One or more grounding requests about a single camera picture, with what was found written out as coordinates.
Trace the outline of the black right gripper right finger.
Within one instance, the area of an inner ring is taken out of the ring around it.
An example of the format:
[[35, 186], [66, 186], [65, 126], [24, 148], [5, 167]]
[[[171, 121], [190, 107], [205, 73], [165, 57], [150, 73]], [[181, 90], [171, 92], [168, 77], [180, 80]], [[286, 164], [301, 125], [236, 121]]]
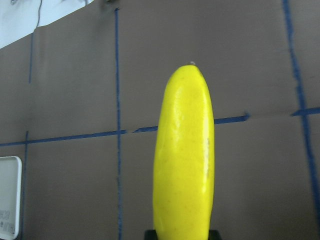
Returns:
[[218, 230], [210, 229], [208, 233], [208, 240], [222, 240]]

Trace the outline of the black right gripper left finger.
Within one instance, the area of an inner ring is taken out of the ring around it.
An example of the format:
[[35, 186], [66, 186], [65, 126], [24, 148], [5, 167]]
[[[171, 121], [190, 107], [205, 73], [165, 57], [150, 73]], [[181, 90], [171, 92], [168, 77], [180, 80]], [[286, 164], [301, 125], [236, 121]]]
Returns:
[[155, 229], [148, 229], [144, 232], [144, 240], [158, 240], [157, 232]]

